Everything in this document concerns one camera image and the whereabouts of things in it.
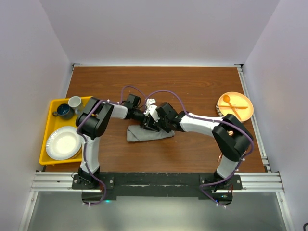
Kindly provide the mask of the grey cloth napkin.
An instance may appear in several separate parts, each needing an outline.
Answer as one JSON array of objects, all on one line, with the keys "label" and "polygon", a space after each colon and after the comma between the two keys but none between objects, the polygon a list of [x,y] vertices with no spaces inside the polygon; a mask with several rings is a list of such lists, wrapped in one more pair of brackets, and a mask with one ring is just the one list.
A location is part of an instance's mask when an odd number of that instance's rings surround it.
[{"label": "grey cloth napkin", "polygon": [[143,142],[170,138],[175,135],[174,131],[153,131],[141,128],[138,125],[130,125],[127,128],[127,142]]}]

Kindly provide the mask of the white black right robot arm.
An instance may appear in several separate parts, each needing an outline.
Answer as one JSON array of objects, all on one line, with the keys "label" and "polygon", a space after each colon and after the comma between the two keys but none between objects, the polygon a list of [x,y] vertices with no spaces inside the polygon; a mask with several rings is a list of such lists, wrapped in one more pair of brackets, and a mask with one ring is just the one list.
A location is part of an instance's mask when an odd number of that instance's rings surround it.
[{"label": "white black right robot arm", "polygon": [[231,114],[225,117],[207,117],[189,113],[185,109],[179,113],[167,102],[156,106],[150,115],[161,129],[166,132],[195,132],[214,138],[222,158],[211,180],[201,187],[216,185],[226,189],[241,162],[254,149],[253,137],[242,123]]}]

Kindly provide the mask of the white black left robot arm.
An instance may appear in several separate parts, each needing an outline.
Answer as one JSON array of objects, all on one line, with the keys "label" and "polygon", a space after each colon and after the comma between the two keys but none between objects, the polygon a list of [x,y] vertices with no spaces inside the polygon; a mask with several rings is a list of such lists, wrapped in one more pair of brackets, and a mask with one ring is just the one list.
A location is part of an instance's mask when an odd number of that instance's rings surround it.
[{"label": "white black left robot arm", "polygon": [[141,98],[130,94],[125,101],[111,103],[91,97],[84,109],[77,116],[77,134],[84,141],[82,143],[82,161],[78,169],[78,184],[89,189],[96,189],[100,183],[99,145],[110,118],[132,119],[140,122],[143,130],[158,132],[154,119],[145,115],[139,108]]}]

